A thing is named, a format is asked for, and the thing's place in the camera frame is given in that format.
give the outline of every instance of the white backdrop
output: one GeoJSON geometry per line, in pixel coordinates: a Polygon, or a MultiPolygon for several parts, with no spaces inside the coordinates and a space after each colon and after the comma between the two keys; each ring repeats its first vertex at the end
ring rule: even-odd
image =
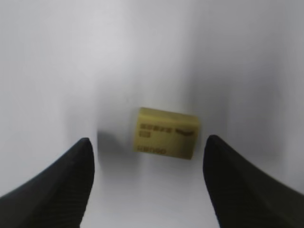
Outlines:
{"type": "Polygon", "coordinates": [[[300,0],[0,1],[0,195],[90,137],[82,227],[218,227],[202,178],[218,134],[304,193],[300,0]],[[192,161],[133,153],[140,106],[203,121],[192,161]]]}

